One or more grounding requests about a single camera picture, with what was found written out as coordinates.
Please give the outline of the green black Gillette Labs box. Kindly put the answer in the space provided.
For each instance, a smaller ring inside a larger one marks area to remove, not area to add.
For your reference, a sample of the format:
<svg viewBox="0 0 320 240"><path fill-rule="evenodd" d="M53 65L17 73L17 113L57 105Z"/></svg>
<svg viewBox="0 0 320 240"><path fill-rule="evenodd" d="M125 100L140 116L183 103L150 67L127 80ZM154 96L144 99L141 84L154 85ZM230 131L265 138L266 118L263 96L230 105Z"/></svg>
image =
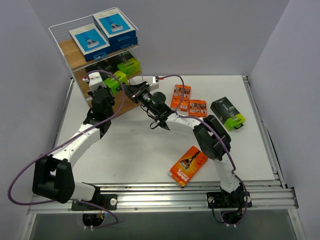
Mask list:
<svg viewBox="0 0 320 240"><path fill-rule="evenodd" d="M132 78L141 72L140 62L128 51L114 55L107 59L107 62Z"/></svg>
<svg viewBox="0 0 320 240"><path fill-rule="evenodd" d="M85 68L85 71L87 73L91 71L96 71L96 70L104 70L106 72L112 73L121 81L122 84L128 83L127 75L122 71L118 70L116 66L110 65L109 63L107 63L105 60L92 64L90 66L87 66ZM100 72L99 74L104 84L110 89L113 95L121 90L119 82L114 77L104 72Z"/></svg>
<svg viewBox="0 0 320 240"><path fill-rule="evenodd" d="M244 126L245 117L226 96L213 101L210 109L228 131L238 130Z"/></svg>

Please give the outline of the orange Gillette cartridge box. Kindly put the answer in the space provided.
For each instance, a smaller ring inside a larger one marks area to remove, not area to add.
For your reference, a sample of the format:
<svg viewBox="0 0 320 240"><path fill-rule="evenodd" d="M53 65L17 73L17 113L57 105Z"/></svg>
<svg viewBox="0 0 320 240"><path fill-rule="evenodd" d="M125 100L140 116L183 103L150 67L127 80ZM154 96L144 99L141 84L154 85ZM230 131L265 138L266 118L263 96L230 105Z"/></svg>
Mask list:
<svg viewBox="0 0 320 240"><path fill-rule="evenodd" d="M189 100L191 95L191 87L188 85L184 86L184 96L183 96L183 85L176 84L173 89L172 99L170 108L182 112L187 112L189 108Z"/></svg>

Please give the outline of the blue Harry's razor box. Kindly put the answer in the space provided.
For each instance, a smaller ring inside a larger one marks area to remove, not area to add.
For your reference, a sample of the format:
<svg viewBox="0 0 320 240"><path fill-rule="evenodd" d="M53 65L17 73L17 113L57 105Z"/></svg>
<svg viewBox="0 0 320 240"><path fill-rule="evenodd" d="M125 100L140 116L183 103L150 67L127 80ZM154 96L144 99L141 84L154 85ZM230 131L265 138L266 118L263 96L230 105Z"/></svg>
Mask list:
<svg viewBox="0 0 320 240"><path fill-rule="evenodd" d="M138 44L138 38L134 37L134 38L128 38L128 39L113 43L111 44L111 47L113 52L117 52L137 44Z"/></svg>
<svg viewBox="0 0 320 240"><path fill-rule="evenodd" d="M100 60L113 52L112 46L94 23L69 31L86 62Z"/></svg>

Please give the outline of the blue white Harry's box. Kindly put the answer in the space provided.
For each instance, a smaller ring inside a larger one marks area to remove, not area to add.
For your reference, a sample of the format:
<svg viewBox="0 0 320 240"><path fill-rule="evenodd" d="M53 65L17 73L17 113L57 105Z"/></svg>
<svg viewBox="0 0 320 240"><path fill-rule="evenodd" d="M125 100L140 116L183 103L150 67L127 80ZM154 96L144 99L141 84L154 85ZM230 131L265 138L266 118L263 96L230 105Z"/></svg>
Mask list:
<svg viewBox="0 0 320 240"><path fill-rule="evenodd" d="M137 30L117 7L92 15L94 24L106 37L110 45L124 43L137 37Z"/></svg>

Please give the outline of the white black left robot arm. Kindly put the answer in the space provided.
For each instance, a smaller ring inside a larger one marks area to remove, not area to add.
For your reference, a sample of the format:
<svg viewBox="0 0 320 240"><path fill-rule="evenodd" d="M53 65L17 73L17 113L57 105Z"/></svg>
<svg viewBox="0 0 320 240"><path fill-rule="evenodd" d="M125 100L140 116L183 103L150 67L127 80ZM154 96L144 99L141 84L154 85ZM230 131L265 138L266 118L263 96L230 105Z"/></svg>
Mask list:
<svg viewBox="0 0 320 240"><path fill-rule="evenodd" d="M32 192L62 204L69 200L82 200L88 209L95 210L101 203L98 188L89 183L76 182L73 167L110 128L110 120L97 124L114 114L115 98L108 88L101 86L91 96L92 107L74 134L79 137L35 163Z"/></svg>

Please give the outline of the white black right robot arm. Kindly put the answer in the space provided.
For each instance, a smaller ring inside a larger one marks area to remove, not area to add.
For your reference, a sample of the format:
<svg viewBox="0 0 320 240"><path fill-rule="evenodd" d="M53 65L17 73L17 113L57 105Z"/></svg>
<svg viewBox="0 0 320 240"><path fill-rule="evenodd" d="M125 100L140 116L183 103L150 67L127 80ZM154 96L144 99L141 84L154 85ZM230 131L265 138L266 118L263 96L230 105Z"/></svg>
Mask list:
<svg viewBox="0 0 320 240"><path fill-rule="evenodd" d="M141 103L157 126L168 131L177 131L194 136L200 151L213 160L217 170L223 203L234 206L240 201L238 191L247 189L236 174L237 167L231 156L231 137L217 118L181 115L166 104L162 92L151 93L150 85L144 81L136 85L125 85L124 92L134 103Z"/></svg>

